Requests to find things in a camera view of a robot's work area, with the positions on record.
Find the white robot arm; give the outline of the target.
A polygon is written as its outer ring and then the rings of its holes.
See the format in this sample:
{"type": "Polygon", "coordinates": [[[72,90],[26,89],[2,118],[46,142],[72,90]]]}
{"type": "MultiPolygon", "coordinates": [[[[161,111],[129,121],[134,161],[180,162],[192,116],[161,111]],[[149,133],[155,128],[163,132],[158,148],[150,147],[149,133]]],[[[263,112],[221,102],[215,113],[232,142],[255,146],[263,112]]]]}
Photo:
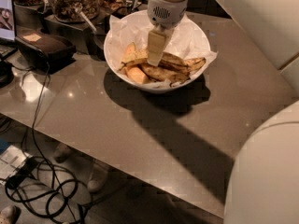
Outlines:
{"type": "MultiPolygon", "coordinates": [[[[212,85],[147,94],[149,129],[223,204],[166,194],[143,224],[299,224],[298,0],[215,0],[259,47],[218,21],[212,85]]],[[[209,0],[191,0],[193,10],[209,0]]]]}

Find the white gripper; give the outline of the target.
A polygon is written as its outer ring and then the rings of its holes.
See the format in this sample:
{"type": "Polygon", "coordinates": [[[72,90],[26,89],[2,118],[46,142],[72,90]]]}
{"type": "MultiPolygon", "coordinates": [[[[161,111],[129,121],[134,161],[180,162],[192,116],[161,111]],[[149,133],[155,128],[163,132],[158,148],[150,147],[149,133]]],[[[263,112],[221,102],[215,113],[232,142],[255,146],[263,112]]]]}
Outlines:
{"type": "Polygon", "coordinates": [[[188,0],[149,0],[148,16],[154,26],[165,30],[152,29],[148,35],[148,64],[157,66],[171,39],[171,31],[182,20],[188,0]]]}

